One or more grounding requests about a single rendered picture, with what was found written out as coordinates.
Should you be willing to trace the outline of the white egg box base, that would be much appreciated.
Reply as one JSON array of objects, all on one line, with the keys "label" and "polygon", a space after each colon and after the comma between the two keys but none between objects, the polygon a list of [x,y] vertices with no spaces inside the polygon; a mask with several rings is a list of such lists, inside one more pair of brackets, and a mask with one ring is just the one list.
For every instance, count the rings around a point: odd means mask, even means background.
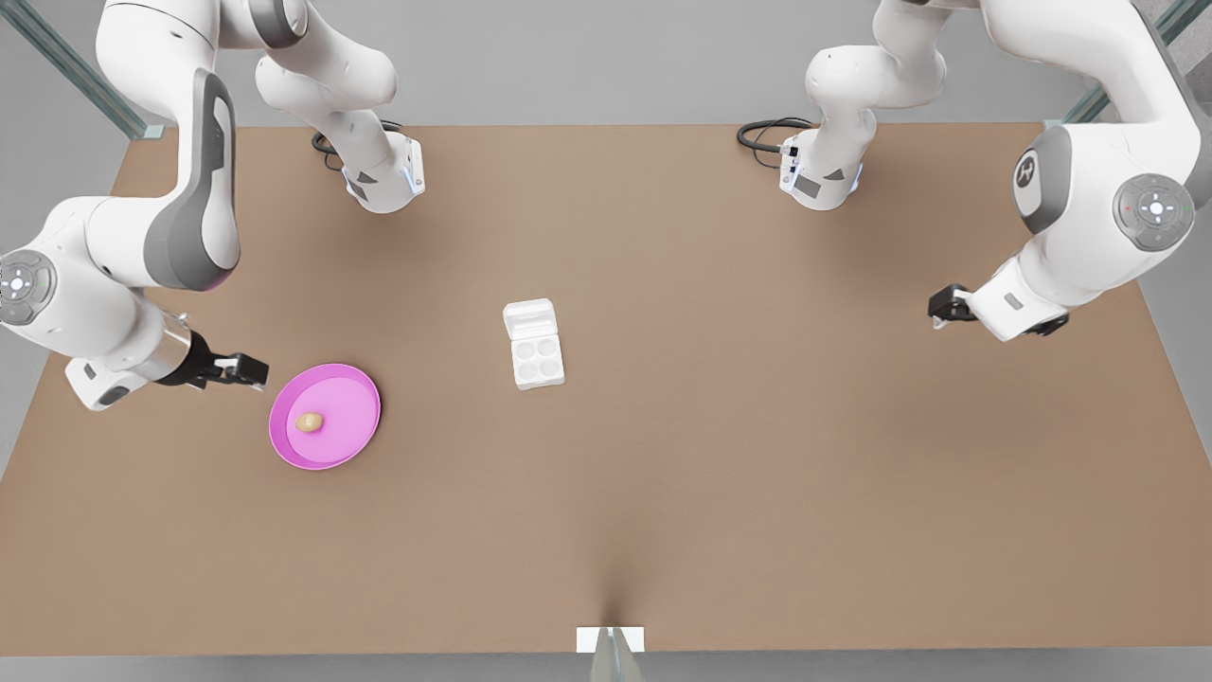
[{"label": "white egg box base", "polygon": [[519,391],[564,384],[559,336],[534,336],[510,342],[511,377]]}]

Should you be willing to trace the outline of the pink round plate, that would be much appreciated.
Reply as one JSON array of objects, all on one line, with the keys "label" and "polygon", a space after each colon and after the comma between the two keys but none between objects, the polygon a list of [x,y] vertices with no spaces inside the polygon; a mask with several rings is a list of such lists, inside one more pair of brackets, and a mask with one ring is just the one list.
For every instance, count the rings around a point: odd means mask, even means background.
[{"label": "pink round plate", "polygon": [[[268,435],[273,449],[290,465],[322,471],[364,452],[381,423],[381,392],[362,369],[324,363],[295,376],[270,407]],[[318,432],[295,431],[295,418],[320,413]]]}]

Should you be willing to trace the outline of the silver frame post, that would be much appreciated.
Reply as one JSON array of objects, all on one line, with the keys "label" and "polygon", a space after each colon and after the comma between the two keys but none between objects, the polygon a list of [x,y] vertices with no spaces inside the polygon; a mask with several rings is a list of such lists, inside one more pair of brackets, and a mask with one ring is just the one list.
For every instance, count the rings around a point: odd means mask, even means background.
[{"label": "silver frame post", "polygon": [[1045,121],[1047,128],[1097,122],[1109,108],[1124,122],[1157,122],[1168,105],[1179,118],[1200,115],[1170,45],[1201,17],[1212,17],[1212,0],[1092,0],[1073,8],[1092,12],[1079,35],[1088,44],[1074,56],[1073,68],[1096,88],[1063,118]]},{"label": "silver frame post", "polygon": [[27,0],[0,0],[0,17],[27,42],[55,65],[131,141],[154,141],[162,137],[162,125],[148,124],[131,108],[118,90],[82,59],[69,42],[33,8]]},{"label": "silver frame post", "polygon": [[576,629],[576,652],[593,655],[589,682],[646,682],[635,657],[645,651],[644,627]]}]

